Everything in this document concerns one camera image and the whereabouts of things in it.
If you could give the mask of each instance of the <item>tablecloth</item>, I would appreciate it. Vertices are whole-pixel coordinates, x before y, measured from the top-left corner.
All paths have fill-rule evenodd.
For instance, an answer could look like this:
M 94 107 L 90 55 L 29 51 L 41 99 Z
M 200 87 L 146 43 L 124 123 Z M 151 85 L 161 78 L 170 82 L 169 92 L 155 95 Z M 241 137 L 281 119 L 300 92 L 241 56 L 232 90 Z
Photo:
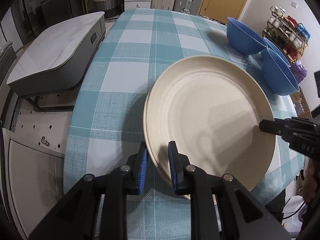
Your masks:
M 296 116 L 290 97 L 274 94 L 266 84 L 260 54 L 235 51 L 226 26 L 167 10 L 125 11 L 97 50 L 76 100 L 64 163 L 65 192 L 84 174 L 106 174 L 138 152 L 148 91 L 172 63 L 193 55 L 237 64 L 262 87 L 275 118 Z M 303 156 L 277 136 L 271 165 L 251 193 L 267 204 L 302 166 Z M 144 195 L 129 198 L 127 209 L 129 239 L 190 239 L 190 202 L 173 194 L 151 160 Z

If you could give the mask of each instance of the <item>beige plate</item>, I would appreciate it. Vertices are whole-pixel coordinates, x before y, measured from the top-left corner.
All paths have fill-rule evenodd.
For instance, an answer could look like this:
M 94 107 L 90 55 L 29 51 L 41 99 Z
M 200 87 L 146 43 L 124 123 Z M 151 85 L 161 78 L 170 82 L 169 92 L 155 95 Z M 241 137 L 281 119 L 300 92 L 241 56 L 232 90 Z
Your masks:
M 151 159 L 171 184 L 168 142 L 208 174 L 234 175 L 252 190 L 265 175 L 276 136 L 259 129 L 273 120 L 269 102 L 243 69 L 219 57 L 194 56 L 157 79 L 143 113 Z

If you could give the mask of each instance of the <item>purple plastic bag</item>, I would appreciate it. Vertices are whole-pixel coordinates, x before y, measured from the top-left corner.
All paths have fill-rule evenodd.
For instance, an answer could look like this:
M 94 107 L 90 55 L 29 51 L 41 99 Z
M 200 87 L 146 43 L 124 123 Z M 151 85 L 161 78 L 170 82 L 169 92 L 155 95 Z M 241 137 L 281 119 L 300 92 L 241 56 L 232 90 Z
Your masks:
M 297 83 L 299 84 L 307 76 L 307 71 L 301 64 L 301 61 L 296 61 L 291 65 L 290 68 L 292 74 L 294 75 Z

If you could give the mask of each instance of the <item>blue gripper pad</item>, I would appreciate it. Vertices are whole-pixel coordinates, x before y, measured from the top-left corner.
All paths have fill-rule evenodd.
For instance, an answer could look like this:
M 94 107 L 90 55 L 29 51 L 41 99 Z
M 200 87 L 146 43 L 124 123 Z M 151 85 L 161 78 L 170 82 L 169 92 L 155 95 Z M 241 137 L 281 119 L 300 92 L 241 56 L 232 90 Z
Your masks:
M 170 165 L 172 188 L 173 188 L 173 191 L 175 193 L 177 193 L 178 175 L 177 175 L 176 167 L 174 165 L 172 147 L 171 147 L 170 143 L 168 145 L 168 155 L 169 155 L 169 165 Z
M 147 174 L 147 163 L 148 163 L 148 152 L 147 149 L 144 149 L 142 158 L 141 158 L 141 164 L 140 169 L 138 173 L 138 193 L 139 195 L 143 191 L 144 188 L 144 182 L 146 180 L 146 174 Z

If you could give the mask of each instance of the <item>blue bowl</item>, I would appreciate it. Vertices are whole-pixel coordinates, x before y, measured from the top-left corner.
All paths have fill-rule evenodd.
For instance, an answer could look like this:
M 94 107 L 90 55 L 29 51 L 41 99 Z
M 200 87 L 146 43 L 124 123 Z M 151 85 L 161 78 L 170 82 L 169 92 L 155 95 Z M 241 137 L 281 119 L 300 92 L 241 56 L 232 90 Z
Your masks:
M 267 43 L 247 25 L 228 17 L 227 38 L 239 52 L 254 55 L 267 48 Z
M 264 79 L 274 93 L 287 96 L 299 92 L 298 83 L 290 68 L 272 49 L 267 48 L 262 71 Z
M 272 41 L 269 41 L 267 38 L 263 38 L 265 40 L 265 42 L 268 44 L 268 48 L 272 49 L 274 52 L 276 52 L 283 60 L 284 62 L 288 65 L 288 67 L 290 67 L 290 63 L 289 61 L 287 60 L 287 58 L 285 57 L 285 55 L 281 52 L 281 50 L 279 50 L 277 48 L 276 45 L 274 45 L 272 43 Z M 263 49 L 261 51 L 261 57 L 262 57 L 262 60 L 264 59 L 264 56 L 266 55 L 267 53 L 267 49 Z

